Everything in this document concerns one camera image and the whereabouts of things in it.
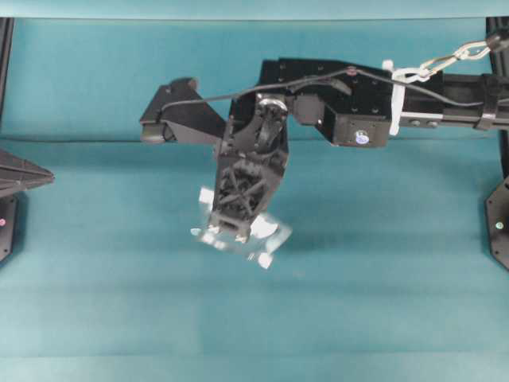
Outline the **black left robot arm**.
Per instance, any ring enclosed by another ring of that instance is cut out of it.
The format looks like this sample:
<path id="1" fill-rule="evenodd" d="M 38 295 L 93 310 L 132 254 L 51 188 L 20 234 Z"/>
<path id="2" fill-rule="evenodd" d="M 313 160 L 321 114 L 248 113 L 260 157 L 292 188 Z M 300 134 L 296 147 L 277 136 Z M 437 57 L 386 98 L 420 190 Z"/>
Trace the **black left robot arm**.
<path id="1" fill-rule="evenodd" d="M 1 197 L 49 185 L 54 180 L 47 169 L 1 150 Z"/>

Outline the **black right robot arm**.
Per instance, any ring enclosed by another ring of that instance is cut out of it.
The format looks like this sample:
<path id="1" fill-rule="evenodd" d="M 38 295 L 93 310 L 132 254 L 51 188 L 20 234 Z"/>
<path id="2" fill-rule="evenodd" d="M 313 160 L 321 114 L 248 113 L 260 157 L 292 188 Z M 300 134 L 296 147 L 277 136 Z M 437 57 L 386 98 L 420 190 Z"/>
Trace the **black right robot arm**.
<path id="1" fill-rule="evenodd" d="M 209 224 L 246 241 L 284 176 L 288 118 L 333 146 L 379 148 L 403 126 L 442 123 L 508 128 L 508 81 L 438 73 L 419 84 L 343 61 L 280 59 L 262 65 L 258 86 L 232 99 L 216 147 Z"/>

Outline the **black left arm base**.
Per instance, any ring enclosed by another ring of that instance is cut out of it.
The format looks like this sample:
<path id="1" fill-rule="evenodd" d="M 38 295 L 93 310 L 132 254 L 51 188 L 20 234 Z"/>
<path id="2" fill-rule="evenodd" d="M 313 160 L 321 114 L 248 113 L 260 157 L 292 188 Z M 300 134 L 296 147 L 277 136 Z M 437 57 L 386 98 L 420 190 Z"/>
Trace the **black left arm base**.
<path id="1" fill-rule="evenodd" d="M 1 198 L 0 260 L 4 261 L 11 253 L 17 220 L 18 198 L 9 195 Z"/>

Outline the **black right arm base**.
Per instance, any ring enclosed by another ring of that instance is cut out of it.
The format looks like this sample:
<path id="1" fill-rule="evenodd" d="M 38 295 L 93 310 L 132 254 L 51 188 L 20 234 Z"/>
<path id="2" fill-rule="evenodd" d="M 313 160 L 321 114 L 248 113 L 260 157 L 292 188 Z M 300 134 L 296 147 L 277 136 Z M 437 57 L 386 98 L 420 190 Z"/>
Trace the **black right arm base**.
<path id="1" fill-rule="evenodd" d="M 508 177 L 485 200 L 484 207 L 491 255 L 508 270 Z"/>

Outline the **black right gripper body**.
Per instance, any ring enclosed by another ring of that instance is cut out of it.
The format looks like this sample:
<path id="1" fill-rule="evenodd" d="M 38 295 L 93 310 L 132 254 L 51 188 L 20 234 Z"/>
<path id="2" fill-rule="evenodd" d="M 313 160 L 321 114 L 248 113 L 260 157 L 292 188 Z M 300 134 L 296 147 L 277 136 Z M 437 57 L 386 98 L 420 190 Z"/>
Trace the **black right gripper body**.
<path id="1" fill-rule="evenodd" d="M 246 243 L 267 209 L 289 158 L 285 97 L 257 92 L 231 103 L 216 147 L 216 183 L 209 226 Z"/>

